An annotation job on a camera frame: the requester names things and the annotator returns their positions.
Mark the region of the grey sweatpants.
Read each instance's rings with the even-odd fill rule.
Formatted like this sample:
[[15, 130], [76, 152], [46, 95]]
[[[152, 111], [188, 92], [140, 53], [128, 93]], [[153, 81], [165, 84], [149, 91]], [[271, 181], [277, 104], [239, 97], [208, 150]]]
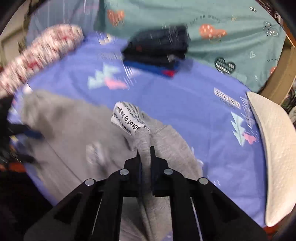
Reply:
[[130, 135], [111, 121], [113, 114], [114, 110], [103, 105], [44, 90], [25, 95], [22, 122], [44, 135], [43, 140], [27, 140], [27, 148], [37, 160], [37, 176], [60, 201], [84, 180], [108, 178], [126, 160], [140, 155], [142, 192], [138, 199], [124, 200], [120, 239], [163, 240], [172, 231], [170, 201], [151, 193], [150, 148], [187, 178], [200, 178], [202, 167], [172, 126], [140, 111], [145, 126]]

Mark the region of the purple patterned bed sheet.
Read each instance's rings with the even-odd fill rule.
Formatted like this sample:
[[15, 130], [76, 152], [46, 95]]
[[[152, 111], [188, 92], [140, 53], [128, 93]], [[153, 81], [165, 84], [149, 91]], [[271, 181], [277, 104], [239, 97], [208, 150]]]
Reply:
[[[108, 42], [106, 34], [89, 34], [16, 92], [9, 119], [27, 125], [21, 119], [23, 97], [38, 90], [112, 109], [111, 121], [130, 135], [145, 126], [142, 111], [181, 135], [202, 167], [200, 178], [248, 216], [260, 211], [265, 159], [258, 126], [248, 127], [242, 114], [249, 89], [193, 60], [182, 61], [171, 79], [125, 66], [121, 48], [126, 44], [118, 38]], [[31, 135], [21, 140], [31, 154], [29, 139], [43, 140], [44, 135], [31, 128]]]

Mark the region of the white quilted pillow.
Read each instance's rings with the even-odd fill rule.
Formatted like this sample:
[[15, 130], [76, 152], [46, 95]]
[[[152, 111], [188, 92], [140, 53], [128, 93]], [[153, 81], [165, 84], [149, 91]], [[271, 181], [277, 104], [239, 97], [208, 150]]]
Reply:
[[247, 98], [260, 129], [267, 171], [265, 224], [275, 226], [295, 206], [295, 127], [285, 110], [254, 92]]

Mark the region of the red floral pillow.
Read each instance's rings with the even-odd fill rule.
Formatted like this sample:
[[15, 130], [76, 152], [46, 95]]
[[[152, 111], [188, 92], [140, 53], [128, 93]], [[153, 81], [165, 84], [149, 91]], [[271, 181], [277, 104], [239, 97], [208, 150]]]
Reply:
[[13, 94], [33, 75], [75, 50], [84, 40], [78, 25], [60, 24], [44, 30], [1, 72], [1, 97]]

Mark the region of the blue plaid pillow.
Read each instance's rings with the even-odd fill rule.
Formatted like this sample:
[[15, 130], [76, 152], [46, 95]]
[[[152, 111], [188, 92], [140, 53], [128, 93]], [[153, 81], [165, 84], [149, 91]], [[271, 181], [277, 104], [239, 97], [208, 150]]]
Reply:
[[26, 44], [31, 44], [46, 28], [59, 24], [78, 25], [85, 34], [92, 32], [98, 10], [97, 0], [45, 1], [30, 17]]

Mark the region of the beige wooden headboard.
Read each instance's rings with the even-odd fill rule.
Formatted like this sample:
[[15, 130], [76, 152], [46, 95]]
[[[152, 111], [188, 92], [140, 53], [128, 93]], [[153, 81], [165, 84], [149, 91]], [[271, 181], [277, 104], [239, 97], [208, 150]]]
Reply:
[[278, 64], [259, 93], [279, 105], [284, 102], [295, 79], [295, 37], [285, 22], [283, 29], [286, 32], [286, 39]]

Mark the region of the stack of dark folded clothes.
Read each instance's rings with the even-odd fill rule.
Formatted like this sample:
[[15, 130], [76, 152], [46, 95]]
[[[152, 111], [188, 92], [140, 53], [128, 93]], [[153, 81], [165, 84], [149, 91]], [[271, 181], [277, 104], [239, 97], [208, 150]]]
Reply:
[[121, 50], [125, 66], [172, 78], [189, 47], [186, 25], [137, 32]]

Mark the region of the teal heart pattern blanket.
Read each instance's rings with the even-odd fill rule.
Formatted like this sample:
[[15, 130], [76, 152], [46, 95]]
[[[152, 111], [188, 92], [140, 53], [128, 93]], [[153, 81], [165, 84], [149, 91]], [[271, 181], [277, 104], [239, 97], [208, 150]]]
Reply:
[[94, 28], [116, 37], [185, 25], [187, 55], [258, 92], [275, 70], [286, 34], [256, 1], [101, 1]]

